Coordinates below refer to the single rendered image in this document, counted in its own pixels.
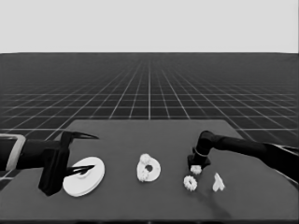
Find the large thick white disc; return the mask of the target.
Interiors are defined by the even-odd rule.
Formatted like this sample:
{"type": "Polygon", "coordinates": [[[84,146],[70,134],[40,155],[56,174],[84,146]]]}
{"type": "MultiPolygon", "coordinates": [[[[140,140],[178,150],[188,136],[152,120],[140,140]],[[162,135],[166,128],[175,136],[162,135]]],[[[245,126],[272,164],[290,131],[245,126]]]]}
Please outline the large thick white disc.
{"type": "Polygon", "coordinates": [[[105,175],[104,162],[98,157],[87,157],[75,164],[75,166],[93,165],[93,168],[85,174],[67,176],[63,182],[64,191],[73,197],[80,197],[92,192],[105,175]]]}

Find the small white T-shaped piece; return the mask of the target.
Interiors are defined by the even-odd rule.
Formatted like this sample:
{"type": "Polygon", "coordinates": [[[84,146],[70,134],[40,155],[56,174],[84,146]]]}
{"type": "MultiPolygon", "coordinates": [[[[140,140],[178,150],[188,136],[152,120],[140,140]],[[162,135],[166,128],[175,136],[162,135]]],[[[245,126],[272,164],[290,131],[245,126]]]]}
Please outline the small white T-shaped piece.
{"type": "Polygon", "coordinates": [[[224,186],[224,183],[223,183],[223,181],[221,179],[221,176],[218,173],[216,173],[214,175],[214,178],[215,178],[215,181],[214,181],[214,184],[212,186],[212,189],[215,192],[217,192],[218,190],[224,190],[225,186],[224,186]]]}

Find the white round carrier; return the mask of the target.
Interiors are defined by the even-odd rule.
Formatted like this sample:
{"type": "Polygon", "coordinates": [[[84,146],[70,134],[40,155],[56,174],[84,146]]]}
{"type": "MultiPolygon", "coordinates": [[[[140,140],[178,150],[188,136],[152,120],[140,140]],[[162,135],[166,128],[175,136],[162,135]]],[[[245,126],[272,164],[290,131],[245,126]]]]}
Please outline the white round carrier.
{"type": "Polygon", "coordinates": [[[160,163],[156,159],[151,157],[149,164],[145,165],[141,162],[137,164],[136,175],[143,170],[149,171],[149,178],[145,182],[152,182],[155,181],[160,176],[162,168],[160,163]]]}

